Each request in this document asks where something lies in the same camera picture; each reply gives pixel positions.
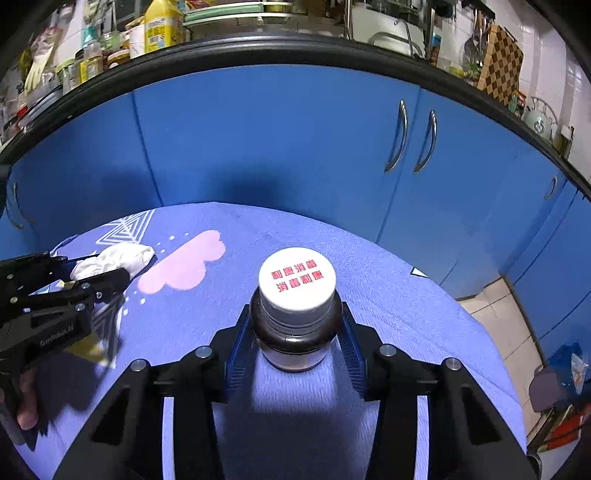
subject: yellow bottle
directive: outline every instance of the yellow bottle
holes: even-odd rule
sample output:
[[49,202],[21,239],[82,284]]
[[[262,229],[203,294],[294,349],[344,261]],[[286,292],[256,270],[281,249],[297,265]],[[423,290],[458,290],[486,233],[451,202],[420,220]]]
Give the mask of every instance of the yellow bottle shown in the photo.
[[172,0],[153,0],[144,16],[145,52],[182,43],[183,20],[183,13]]

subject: black countertop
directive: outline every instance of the black countertop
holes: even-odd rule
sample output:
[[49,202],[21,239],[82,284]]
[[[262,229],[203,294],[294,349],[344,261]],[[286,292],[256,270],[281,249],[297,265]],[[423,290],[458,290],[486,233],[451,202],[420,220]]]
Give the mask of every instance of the black countertop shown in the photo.
[[247,34],[194,41],[126,62],[75,88],[37,117],[26,132],[20,133],[0,153],[0,176],[5,180],[9,167],[41,140],[101,103],[171,77],[257,64],[341,67],[417,84],[508,128],[548,157],[591,199],[589,182],[569,162],[562,160],[550,144],[485,93],[424,61],[353,41],[304,34]]

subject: checkered cutting board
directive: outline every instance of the checkered cutting board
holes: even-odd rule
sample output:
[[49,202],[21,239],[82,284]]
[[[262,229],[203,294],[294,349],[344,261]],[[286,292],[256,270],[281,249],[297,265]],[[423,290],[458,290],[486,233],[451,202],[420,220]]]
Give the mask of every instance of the checkered cutting board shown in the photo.
[[483,63],[478,89],[507,106],[513,92],[519,90],[523,52],[499,24],[491,25]]

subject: metal screw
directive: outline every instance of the metal screw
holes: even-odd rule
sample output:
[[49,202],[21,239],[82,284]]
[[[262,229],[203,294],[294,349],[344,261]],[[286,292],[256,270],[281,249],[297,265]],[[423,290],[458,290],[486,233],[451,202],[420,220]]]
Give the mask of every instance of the metal screw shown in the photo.
[[197,348],[197,350],[195,350],[195,355],[198,358],[207,358],[212,353],[213,353],[213,350],[211,349],[211,347],[208,347],[207,345],[200,346],[199,348]]
[[462,368],[462,362],[457,358],[448,358],[445,360],[445,366],[448,367],[449,370],[459,370]]
[[146,368],[146,365],[148,365],[146,360],[144,360],[143,358],[138,358],[137,360],[131,362],[129,368],[132,369],[134,372],[141,372],[144,368]]
[[383,356],[394,356],[396,355],[396,347],[390,343],[385,343],[379,348],[379,353]]

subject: tablecloth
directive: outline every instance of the tablecloth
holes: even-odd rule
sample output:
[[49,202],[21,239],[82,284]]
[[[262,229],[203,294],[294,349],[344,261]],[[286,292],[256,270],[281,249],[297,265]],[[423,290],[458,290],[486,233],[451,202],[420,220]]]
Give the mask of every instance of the tablecloth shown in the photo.
[[[223,203],[137,213],[64,242],[70,258],[120,241],[151,245],[157,275],[137,277],[111,320],[97,325],[102,350],[89,361],[62,352],[40,365],[38,389],[49,419],[35,451],[18,449],[41,480],[57,469],[85,420],[135,358],[175,361],[235,324],[273,252],[307,247],[327,257],[337,290],[357,322],[415,359],[462,360],[525,449],[522,410],[503,359],[486,330],[438,285],[381,247],[299,215]],[[419,398],[415,479],[426,479],[427,402]],[[369,461],[378,403],[351,387],[337,342],[314,369],[289,374],[257,353],[254,373],[228,405],[215,405],[228,480],[361,480]],[[165,404],[165,479],[174,478],[171,401]]]

